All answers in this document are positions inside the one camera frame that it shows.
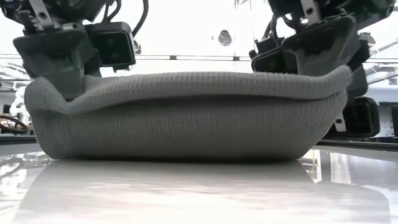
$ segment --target glossy white surface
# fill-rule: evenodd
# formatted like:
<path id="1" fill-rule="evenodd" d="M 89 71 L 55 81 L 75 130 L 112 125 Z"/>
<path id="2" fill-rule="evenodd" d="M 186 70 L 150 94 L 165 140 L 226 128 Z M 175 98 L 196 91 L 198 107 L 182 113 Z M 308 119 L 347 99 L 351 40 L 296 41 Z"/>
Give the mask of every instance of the glossy white surface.
<path id="1" fill-rule="evenodd" d="M 51 163 L 19 153 L 24 167 L 0 179 L 1 224 L 398 223 L 398 152 L 317 146 L 272 165 Z"/>

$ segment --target gray knit fabric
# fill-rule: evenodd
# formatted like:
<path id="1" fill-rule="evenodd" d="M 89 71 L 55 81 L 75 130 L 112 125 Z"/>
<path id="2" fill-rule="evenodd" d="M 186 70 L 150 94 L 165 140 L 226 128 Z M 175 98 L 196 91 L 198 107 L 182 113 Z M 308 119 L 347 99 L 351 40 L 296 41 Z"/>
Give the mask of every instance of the gray knit fabric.
<path id="1" fill-rule="evenodd" d="M 71 102 L 45 78 L 25 91 L 37 140 L 55 159 L 298 159 L 346 103 L 351 71 L 322 77 L 180 72 L 86 76 Z"/>

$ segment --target robotic arm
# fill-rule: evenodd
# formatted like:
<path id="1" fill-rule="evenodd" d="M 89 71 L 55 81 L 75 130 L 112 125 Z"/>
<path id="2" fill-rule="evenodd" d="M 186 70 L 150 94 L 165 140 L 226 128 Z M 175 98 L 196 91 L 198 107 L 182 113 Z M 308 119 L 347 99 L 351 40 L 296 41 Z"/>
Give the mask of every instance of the robotic arm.
<path id="1" fill-rule="evenodd" d="M 118 4 L 108 16 L 109 5 Z M 264 38 L 250 51 L 255 72 L 324 75 L 341 65 L 353 71 L 348 87 L 349 103 L 341 115 L 344 134 L 336 123 L 329 136 L 367 138 L 378 133 L 377 106 L 363 98 L 368 84 L 362 63 L 369 47 L 358 31 L 391 15 L 396 0 L 269 0 L 272 20 Z M 71 101 L 83 93 L 84 75 L 101 76 L 100 67 L 128 69 L 136 63 L 134 36 L 148 12 L 135 29 L 125 22 L 111 22 L 122 6 L 121 0 L 0 0 L 3 14 L 24 25 L 25 36 L 14 39 L 24 67 L 32 78 L 46 77 Z M 84 26 L 106 7 L 99 24 Z M 277 35 L 278 18 L 296 34 Z"/>

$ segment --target gray textile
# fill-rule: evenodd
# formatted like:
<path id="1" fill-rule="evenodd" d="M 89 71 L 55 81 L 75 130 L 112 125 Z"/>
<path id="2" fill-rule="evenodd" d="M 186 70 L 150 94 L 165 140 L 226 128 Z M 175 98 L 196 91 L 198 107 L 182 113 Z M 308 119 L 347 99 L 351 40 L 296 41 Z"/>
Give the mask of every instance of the gray textile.
<path id="1" fill-rule="evenodd" d="M 322 77 L 180 72 L 86 76 L 71 102 L 45 78 L 25 91 L 37 140 L 55 159 L 298 159 L 346 103 L 351 70 Z"/>

